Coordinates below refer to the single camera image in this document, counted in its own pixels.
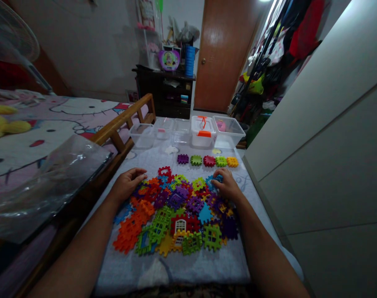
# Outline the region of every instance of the doorway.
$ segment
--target doorway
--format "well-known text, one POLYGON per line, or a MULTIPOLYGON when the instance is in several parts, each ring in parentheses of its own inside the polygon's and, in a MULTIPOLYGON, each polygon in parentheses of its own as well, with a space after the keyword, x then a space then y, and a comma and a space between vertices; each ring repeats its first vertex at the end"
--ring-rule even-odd
POLYGON ((205 0, 194 109, 226 113, 259 26, 258 0, 205 0))

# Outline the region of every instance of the white plastic box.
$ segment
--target white plastic box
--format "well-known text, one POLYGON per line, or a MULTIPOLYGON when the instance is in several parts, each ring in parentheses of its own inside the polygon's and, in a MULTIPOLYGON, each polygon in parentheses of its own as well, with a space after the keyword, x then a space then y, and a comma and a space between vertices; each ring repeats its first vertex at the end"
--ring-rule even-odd
POLYGON ((176 118, 172 134, 174 145, 187 145, 190 141, 190 120, 176 118))
POLYGON ((246 135, 234 118, 213 116, 213 120, 217 131, 215 148, 235 148, 246 135))
POLYGON ((209 148, 216 138, 213 119, 204 116, 191 117, 191 143, 196 147, 209 148))
POLYGON ((155 141, 154 126, 152 124, 134 124, 129 134, 137 148, 151 148, 155 141))
POLYGON ((169 139, 172 135, 175 121, 171 118, 158 117, 154 124, 154 131, 157 139, 169 139))

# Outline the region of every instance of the plush toy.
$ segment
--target plush toy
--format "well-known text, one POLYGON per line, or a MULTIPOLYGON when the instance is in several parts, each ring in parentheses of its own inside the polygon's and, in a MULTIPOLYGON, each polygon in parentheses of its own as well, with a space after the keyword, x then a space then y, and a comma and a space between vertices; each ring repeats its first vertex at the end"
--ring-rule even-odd
POLYGON ((26 121, 13 121, 8 123, 1 115, 11 115, 17 112, 17 109, 9 106, 0 106, 0 137, 7 133, 22 133, 31 129, 31 125, 26 121))

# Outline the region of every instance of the hello kitty bedsheet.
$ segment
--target hello kitty bedsheet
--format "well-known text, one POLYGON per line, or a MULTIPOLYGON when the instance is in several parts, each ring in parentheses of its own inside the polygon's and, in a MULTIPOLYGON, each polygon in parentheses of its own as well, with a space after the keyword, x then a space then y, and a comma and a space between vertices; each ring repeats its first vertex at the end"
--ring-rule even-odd
MULTIPOLYGON (((0 138, 0 194, 10 191, 34 176, 47 155, 72 134, 90 138, 125 111, 130 104, 90 98, 47 96, 27 90, 0 90, 0 105, 13 106, 18 113, 4 115, 8 121, 28 121, 32 129, 0 138)), ((143 117, 148 113, 142 108, 143 117)), ((132 117, 138 123, 137 114, 132 117)), ((129 130, 119 131, 123 142, 129 130)), ((115 153, 110 141, 104 147, 115 153)))

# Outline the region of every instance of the table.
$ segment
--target table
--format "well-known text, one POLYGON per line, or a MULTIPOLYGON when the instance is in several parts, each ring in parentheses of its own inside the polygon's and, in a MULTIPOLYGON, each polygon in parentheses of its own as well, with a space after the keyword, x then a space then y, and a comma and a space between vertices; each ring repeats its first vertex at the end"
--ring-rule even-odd
MULTIPOLYGON (((202 157, 213 155, 212 150, 196 149, 190 146, 176 147, 179 152, 168 154, 166 148, 171 146, 171 140, 156 140, 154 146, 148 150, 139 150, 133 147, 130 157, 126 159, 112 178, 106 190, 91 211, 88 219, 103 202, 119 174, 133 167, 148 170, 149 179, 157 175, 158 168, 170 166, 172 174, 183 174, 189 181, 198 177, 211 175, 217 169, 200 167, 191 164, 177 163, 178 154, 189 156, 198 154, 202 157)), ((265 211, 260 197, 249 177, 249 174, 239 157, 236 149, 221 149, 221 156, 234 156, 239 161, 237 168, 230 168, 242 192, 248 198, 263 225, 271 237, 283 250, 298 275, 303 275, 301 268, 293 256, 282 248, 281 242, 265 211)), ((182 253, 171 252, 167 258, 157 252, 153 255, 139 257, 134 251, 128 255, 115 251, 112 243, 117 238, 119 226, 115 225, 104 257, 103 266, 95 287, 95 294, 99 296, 120 295, 137 289, 165 285, 169 283, 228 283, 245 284, 250 282, 250 275, 246 264, 245 253, 240 239, 229 240, 226 246, 216 252, 202 249, 194 254, 183 256, 182 253)))

